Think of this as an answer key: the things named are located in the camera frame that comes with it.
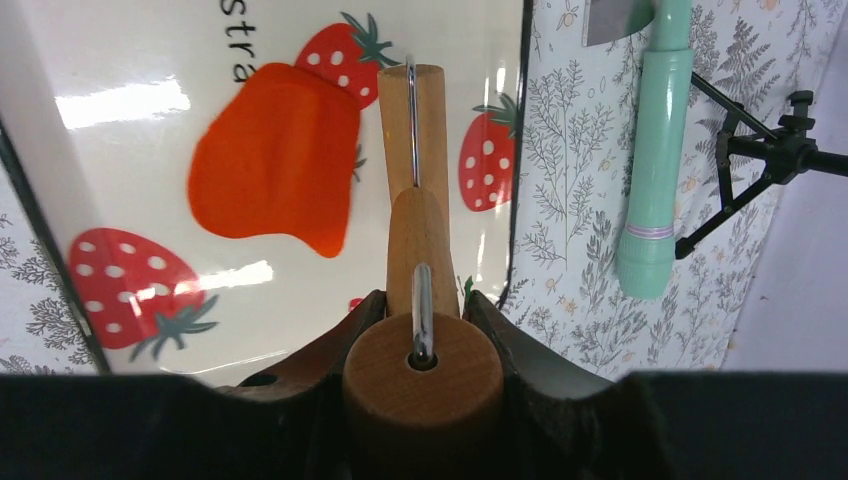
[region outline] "black lettering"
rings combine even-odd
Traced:
[[[221,0],[221,11],[224,12],[225,15],[232,15],[236,10],[236,5],[241,5],[241,12],[239,15],[244,15],[247,12],[247,5],[244,4],[244,0]]]
[[[252,27],[252,26],[248,25],[247,22],[242,20],[240,27],[227,27],[226,32],[227,32],[228,37],[233,38],[233,36],[230,35],[230,32],[232,32],[233,30],[241,30],[244,33],[245,37],[249,37],[250,36],[249,32],[255,32],[256,27]]]
[[[256,55],[253,54],[253,50],[251,50],[252,47],[253,47],[252,43],[231,43],[230,44],[230,48],[240,48],[240,49],[244,50],[245,52],[249,53],[250,58],[256,58]]]
[[[253,68],[253,65],[242,65],[237,63],[233,65],[233,81],[236,83],[244,83],[252,74],[256,73],[256,69]]]

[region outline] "black tripod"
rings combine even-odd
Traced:
[[[807,131],[812,130],[816,124],[808,116],[813,92],[801,90],[790,95],[788,100],[793,108],[792,115],[780,117],[777,122],[780,128],[772,130],[746,112],[742,104],[727,98],[697,73],[692,74],[692,85],[727,110],[724,124],[716,138],[715,153],[721,210],[691,235],[677,240],[675,256],[678,260],[691,254],[698,242],[771,185],[786,185],[796,175],[807,170],[848,177],[848,156],[820,152],[816,140],[807,138]],[[747,125],[754,133],[735,135],[739,122]],[[731,155],[756,158],[766,164],[760,178],[735,198],[730,176]]]

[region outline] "purple stripe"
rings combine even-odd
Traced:
[[[667,227],[637,227],[628,223],[625,229],[634,237],[644,238],[645,240],[662,240],[674,235],[673,225]]]

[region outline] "botanical print fabric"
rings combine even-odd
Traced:
[[[634,368],[715,368],[728,348],[779,189],[678,261],[663,298],[625,297],[615,250],[629,194],[640,55],[647,32],[581,46],[584,2],[536,0],[516,225],[505,312],[605,377]],[[845,0],[696,1],[695,70],[766,125],[818,86]],[[718,207],[712,155],[723,112],[692,91],[675,202],[691,233]],[[734,159],[738,194],[762,163]],[[0,372],[93,371],[58,278],[5,176],[0,182]]]

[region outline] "round wooden end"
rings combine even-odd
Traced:
[[[354,343],[342,380],[348,421],[364,453],[409,471],[451,468],[475,457],[500,415],[497,350],[474,325],[435,314],[436,365],[410,366],[412,316],[372,326]]]

